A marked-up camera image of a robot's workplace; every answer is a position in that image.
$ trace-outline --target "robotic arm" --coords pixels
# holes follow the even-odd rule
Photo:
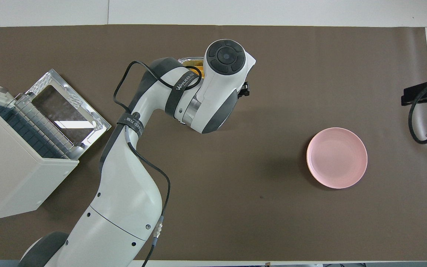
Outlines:
[[[161,109],[197,132],[213,132],[237,99],[248,95],[245,78],[255,62],[240,44],[227,39],[213,42],[205,52],[205,78],[171,57],[154,61],[102,153],[100,188],[90,206],[70,235],[55,232],[41,238],[26,251],[19,266],[128,266],[156,224],[162,225],[165,208],[136,152],[151,114]]]

